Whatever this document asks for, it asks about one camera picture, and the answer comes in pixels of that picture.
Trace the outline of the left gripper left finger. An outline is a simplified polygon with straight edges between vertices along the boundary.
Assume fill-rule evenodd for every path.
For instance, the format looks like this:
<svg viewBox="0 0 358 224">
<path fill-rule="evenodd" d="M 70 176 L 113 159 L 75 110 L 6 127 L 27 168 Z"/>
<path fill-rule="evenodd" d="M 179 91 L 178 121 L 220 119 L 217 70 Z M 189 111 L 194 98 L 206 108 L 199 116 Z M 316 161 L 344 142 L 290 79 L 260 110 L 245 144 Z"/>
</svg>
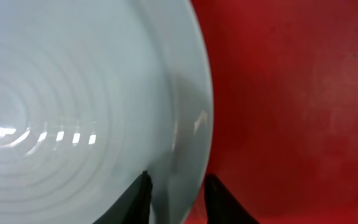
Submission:
<svg viewBox="0 0 358 224">
<path fill-rule="evenodd" d="M 93 224 L 149 224 L 152 188 L 145 170 Z"/>
</svg>

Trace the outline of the light blue round plate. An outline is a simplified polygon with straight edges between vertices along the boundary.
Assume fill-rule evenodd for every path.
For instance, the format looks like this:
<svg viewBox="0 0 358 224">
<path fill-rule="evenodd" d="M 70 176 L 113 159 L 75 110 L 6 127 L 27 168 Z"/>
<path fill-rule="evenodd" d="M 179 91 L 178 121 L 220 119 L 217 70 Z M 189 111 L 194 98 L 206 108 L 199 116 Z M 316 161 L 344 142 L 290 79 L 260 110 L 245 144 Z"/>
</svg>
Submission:
<svg viewBox="0 0 358 224">
<path fill-rule="evenodd" d="M 190 1 L 0 1 L 0 223 L 94 223 L 143 171 L 183 223 L 212 133 Z"/>
</svg>

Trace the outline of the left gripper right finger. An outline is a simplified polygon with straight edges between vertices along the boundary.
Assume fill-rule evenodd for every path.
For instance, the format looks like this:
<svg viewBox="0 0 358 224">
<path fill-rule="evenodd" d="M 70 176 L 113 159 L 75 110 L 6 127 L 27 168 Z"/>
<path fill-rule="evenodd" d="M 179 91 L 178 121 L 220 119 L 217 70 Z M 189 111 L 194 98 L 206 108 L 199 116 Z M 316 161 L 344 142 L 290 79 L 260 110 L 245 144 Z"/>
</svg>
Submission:
<svg viewBox="0 0 358 224">
<path fill-rule="evenodd" d="M 259 224 L 214 174 L 204 180 L 207 224 Z"/>
</svg>

